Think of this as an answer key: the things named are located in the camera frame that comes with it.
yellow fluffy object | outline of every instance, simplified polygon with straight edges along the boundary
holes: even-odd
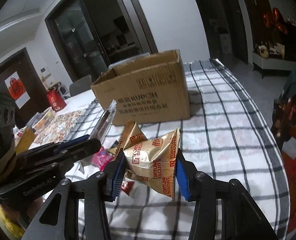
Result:
[[[3,213],[2,208],[0,207],[0,220],[5,225],[5,227],[8,229],[8,231],[13,234],[16,238],[21,238],[24,234],[24,230],[22,227],[16,225],[13,223],[9,218],[6,217],[6,215]]]

cardboard box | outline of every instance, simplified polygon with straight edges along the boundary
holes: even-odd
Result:
[[[91,88],[106,109],[117,102],[114,125],[190,118],[189,97],[179,50],[150,55],[115,66]]]

gray chair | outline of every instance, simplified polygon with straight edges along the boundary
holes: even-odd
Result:
[[[85,91],[88,91],[91,89],[91,75],[87,75],[76,82],[72,83],[69,87],[70,96],[74,97],[76,95],[79,95]]]

tablecloth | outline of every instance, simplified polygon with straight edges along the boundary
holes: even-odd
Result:
[[[180,148],[186,160],[214,179],[241,181],[257,202],[279,239],[285,239],[289,221],[288,182],[275,140],[254,101],[224,67],[211,62],[185,64],[191,118],[175,122],[140,125],[149,138],[176,127],[182,131]],[[89,134],[103,109],[95,100],[80,117],[66,139]],[[120,138],[123,127],[111,126],[103,145]],[[66,176],[72,181],[86,179],[98,171],[80,163]],[[106,203],[113,239],[188,239],[195,203],[181,197],[176,186],[174,202],[147,186],[135,183],[127,196]],[[85,238],[84,201],[80,201],[80,239]],[[216,238],[221,235],[221,201],[217,201]]]

glass panel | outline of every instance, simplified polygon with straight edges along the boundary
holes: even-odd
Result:
[[[107,65],[88,27],[78,0],[67,7],[55,22],[78,78],[90,74],[95,80],[101,72],[107,71]]]
[[[84,0],[111,63],[138,55],[117,0]]]

